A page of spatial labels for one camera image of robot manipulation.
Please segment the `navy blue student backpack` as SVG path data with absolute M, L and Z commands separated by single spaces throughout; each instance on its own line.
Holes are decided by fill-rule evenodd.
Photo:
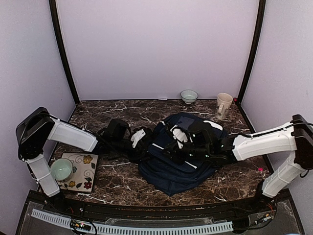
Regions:
M 187 142 L 188 127 L 196 121 L 210 123 L 218 138 L 228 136 L 219 124 L 188 113 L 170 115 L 153 130 L 152 140 L 147 148 L 148 159 L 138 164 L 138 170 L 147 183 L 169 196 L 197 187 L 218 169 L 210 162 L 195 157 L 180 158 L 166 156 L 163 150 L 171 145 L 182 147 Z

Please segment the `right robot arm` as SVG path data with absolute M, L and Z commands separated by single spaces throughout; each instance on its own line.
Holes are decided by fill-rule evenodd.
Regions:
M 285 186 L 303 172 L 313 168 L 313 128 L 301 115 L 276 128 L 253 134 L 236 134 L 219 138 L 222 128 L 211 121 L 194 121 L 187 130 L 169 126 L 174 142 L 163 149 L 163 154 L 176 163 L 186 158 L 226 165 L 249 158 L 288 151 L 288 158 L 278 169 L 258 185 L 250 209 L 261 212 Z

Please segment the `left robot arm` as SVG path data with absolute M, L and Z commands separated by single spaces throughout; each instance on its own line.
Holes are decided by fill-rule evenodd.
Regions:
M 126 155 L 131 162 L 138 162 L 145 157 L 152 131 L 142 127 L 126 138 L 128 131 L 130 127 L 125 121 L 112 119 L 107 127 L 95 133 L 54 117 L 46 108 L 39 107 L 16 128 L 18 157 L 26 162 L 44 194 L 51 197 L 50 206 L 58 213 L 66 213 L 69 203 L 59 195 L 60 187 L 44 157 L 46 141 L 61 142 L 96 155 L 115 152 Z

